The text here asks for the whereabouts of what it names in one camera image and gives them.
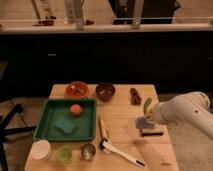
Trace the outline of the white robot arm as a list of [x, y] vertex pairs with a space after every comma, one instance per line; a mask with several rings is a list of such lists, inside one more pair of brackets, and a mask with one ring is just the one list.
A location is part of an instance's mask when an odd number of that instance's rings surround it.
[[148, 118], [161, 125], [183, 120], [213, 140], [210, 104], [209, 97], [203, 92], [184, 93], [155, 104], [148, 112]]

